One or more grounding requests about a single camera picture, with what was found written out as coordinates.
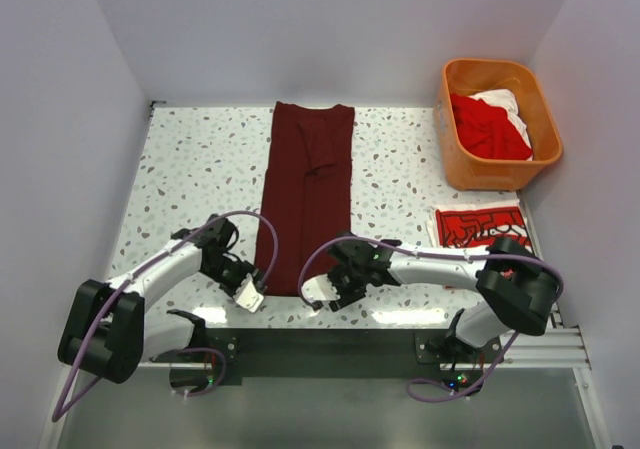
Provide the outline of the dark maroon t shirt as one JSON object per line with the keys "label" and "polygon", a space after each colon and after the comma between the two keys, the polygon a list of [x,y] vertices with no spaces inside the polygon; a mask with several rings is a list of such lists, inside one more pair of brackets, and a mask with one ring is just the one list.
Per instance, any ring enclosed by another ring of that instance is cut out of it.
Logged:
{"label": "dark maroon t shirt", "polygon": [[351,229],[354,122],[348,106],[275,105],[260,206],[279,243],[266,280],[269,296],[295,297],[309,256]]}

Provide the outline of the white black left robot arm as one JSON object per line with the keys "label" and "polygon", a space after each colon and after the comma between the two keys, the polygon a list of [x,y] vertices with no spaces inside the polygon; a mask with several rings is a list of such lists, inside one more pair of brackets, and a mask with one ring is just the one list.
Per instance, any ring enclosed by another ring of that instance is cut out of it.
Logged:
{"label": "white black left robot arm", "polygon": [[204,320],[169,310],[167,323],[146,313],[176,285],[203,275],[249,312],[263,301],[264,273],[232,249],[238,228],[213,214],[199,228],[182,228],[150,259],[101,282],[88,279],[76,291],[57,349],[60,362],[114,383],[125,382],[142,361],[165,353],[209,348]]}

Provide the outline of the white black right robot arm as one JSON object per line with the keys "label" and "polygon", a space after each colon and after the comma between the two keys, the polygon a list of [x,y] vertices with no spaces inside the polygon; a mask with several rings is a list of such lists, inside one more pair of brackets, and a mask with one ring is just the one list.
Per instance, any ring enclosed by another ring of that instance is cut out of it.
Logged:
{"label": "white black right robot arm", "polygon": [[329,306],[337,311],[364,298],[368,287],[436,284],[479,294],[459,310],[444,335],[430,342],[441,360],[476,357],[508,331],[541,336],[564,290],[560,274],[509,237],[487,246],[422,250],[399,240],[345,235],[329,248]]}

